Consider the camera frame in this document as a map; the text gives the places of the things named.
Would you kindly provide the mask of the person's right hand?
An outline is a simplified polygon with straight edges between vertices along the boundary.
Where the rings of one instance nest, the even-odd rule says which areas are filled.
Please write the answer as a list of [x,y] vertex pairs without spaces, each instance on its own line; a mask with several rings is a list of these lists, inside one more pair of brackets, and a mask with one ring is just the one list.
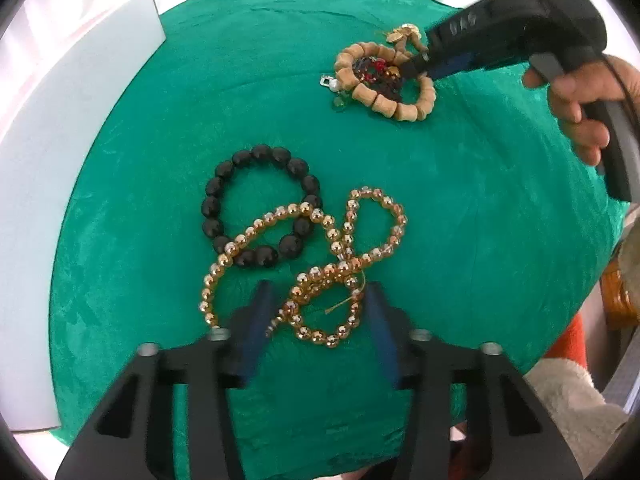
[[547,84],[533,66],[523,74],[527,89],[548,87],[547,101],[564,136],[572,142],[576,156],[587,166],[600,164],[602,150],[610,143],[608,127],[585,115],[586,105],[596,101],[620,101],[626,93],[639,110],[639,71],[616,56],[583,65]]

